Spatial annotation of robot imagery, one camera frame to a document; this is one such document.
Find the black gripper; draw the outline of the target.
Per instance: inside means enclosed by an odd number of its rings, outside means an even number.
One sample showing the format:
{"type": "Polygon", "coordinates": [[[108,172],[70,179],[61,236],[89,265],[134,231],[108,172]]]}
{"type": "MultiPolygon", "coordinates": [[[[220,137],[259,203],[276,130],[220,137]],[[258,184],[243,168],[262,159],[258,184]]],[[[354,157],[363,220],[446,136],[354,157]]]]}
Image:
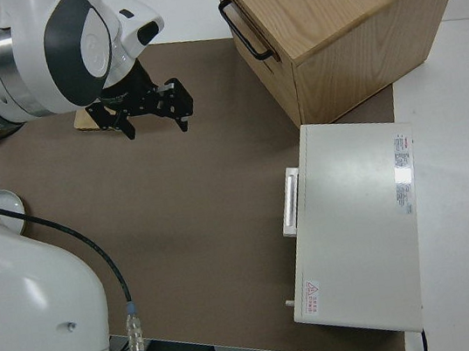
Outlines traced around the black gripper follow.
{"type": "Polygon", "coordinates": [[[193,98],[179,79],[171,78],[158,86],[141,62],[135,61],[122,80],[103,89],[98,100],[85,110],[100,129],[121,131],[133,141],[136,129],[128,117],[153,114],[170,118],[186,133],[193,104],[193,98]]]}

